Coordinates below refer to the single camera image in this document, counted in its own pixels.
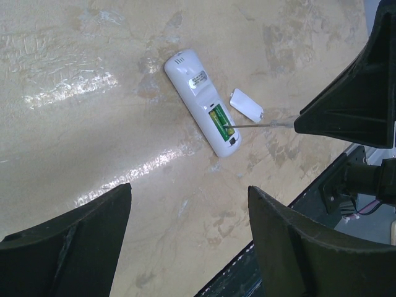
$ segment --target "metal bracket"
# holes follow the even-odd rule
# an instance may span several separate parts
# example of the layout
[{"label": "metal bracket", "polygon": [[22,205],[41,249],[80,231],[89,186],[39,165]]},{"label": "metal bracket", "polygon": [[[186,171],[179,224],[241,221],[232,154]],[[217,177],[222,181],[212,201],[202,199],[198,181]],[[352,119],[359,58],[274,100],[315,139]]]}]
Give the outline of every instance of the metal bracket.
[{"label": "metal bracket", "polygon": [[327,213],[334,212],[342,202],[351,198],[357,199],[357,194],[350,194],[345,190],[345,172],[348,164],[365,164],[366,151],[362,145],[351,152],[335,171],[319,186],[319,191]]}]

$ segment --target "battery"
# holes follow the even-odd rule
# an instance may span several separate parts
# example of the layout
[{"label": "battery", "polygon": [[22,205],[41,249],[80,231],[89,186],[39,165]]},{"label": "battery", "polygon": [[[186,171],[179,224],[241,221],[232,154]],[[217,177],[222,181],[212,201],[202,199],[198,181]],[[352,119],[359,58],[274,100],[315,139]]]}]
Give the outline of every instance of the battery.
[{"label": "battery", "polygon": [[212,118],[212,121],[215,123],[224,141],[230,139],[231,135],[235,133],[235,130],[232,128],[224,128],[224,126],[230,126],[231,123],[226,117],[223,108],[220,106],[220,104],[216,105],[216,107],[209,112],[209,116]]}]

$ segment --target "black cable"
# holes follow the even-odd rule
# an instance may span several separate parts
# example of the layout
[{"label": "black cable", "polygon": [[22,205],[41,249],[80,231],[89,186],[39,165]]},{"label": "black cable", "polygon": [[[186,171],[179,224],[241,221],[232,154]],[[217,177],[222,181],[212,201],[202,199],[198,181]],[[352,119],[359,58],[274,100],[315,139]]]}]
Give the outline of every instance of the black cable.
[{"label": "black cable", "polygon": [[373,214],[374,212],[376,212],[376,211],[383,205],[382,202],[379,202],[376,206],[374,206],[374,207],[372,208],[372,210],[370,210],[370,211],[368,211],[368,212],[366,212],[366,213],[361,213],[361,212],[359,212],[359,210],[356,208],[356,201],[355,201],[354,199],[351,199],[351,201],[352,201],[353,207],[355,208],[356,213],[358,213],[358,214],[360,214],[360,215],[371,215],[371,214]]}]

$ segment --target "cable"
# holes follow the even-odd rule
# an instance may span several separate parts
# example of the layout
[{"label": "cable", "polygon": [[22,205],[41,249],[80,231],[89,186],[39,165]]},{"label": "cable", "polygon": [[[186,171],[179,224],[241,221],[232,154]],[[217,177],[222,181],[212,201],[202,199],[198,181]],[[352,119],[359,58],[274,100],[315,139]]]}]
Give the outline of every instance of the cable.
[{"label": "cable", "polygon": [[374,203],[377,202],[378,200],[374,200],[374,201],[370,202],[368,205],[366,205],[365,207],[363,207],[361,210],[357,210],[357,208],[356,208],[356,201],[355,201],[354,199],[351,199],[351,201],[352,201],[353,207],[355,208],[356,213],[358,213],[358,214],[360,214],[360,215],[371,215],[371,214],[373,214],[374,212],[376,212],[376,211],[383,205],[382,202],[379,202],[376,206],[374,206],[374,207],[372,208],[372,210],[370,210],[370,211],[368,211],[368,212],[366,212],[366,213],[361,213],[361,211],[363,211],[363,210],[367,209],[368,207],[372,206],[372,204],[374,204]]}]

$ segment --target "glossy beige table surface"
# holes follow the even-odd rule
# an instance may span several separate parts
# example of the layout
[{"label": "glossy beige table surface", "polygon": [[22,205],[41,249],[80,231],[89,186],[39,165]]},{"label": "glossy beige table surface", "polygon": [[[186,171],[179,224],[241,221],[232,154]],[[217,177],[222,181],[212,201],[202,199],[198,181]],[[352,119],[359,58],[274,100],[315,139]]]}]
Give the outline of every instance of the glossy beige table surface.
[{"label": "glossy beige table surface", "polygon": [[367,40],[361,1],[0,0],[0,237],[132,184],[112,296],[192,296],[251,240],[247,192],[293,200],[347,146],[242,129],[219,160],[163,71],[193,48],[228,104],[296,114]]}]

